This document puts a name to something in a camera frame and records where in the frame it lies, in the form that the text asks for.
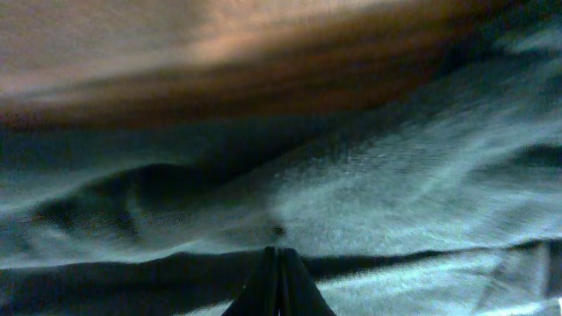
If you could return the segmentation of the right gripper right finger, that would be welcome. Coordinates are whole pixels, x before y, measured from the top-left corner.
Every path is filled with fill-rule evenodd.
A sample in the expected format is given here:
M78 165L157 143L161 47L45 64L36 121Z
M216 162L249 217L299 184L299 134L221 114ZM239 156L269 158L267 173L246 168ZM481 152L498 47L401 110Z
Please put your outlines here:
M280 251L278 268L281 316L335 316L294 249Z

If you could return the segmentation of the dark green t-shirt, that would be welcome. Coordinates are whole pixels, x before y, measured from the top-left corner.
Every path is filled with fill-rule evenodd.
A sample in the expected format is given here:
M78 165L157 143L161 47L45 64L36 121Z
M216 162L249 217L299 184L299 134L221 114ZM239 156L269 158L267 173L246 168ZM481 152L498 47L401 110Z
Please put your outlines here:
M356 116L1 134L4 315L218 315L268 246L339 315L560 314L560 17Z

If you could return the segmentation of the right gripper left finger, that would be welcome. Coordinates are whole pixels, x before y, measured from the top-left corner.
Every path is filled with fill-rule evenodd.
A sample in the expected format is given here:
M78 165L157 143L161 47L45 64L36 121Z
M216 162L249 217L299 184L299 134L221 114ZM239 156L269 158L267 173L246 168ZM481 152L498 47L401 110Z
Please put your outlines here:
M222 316L277 316L279 250L267 247L240 295Z

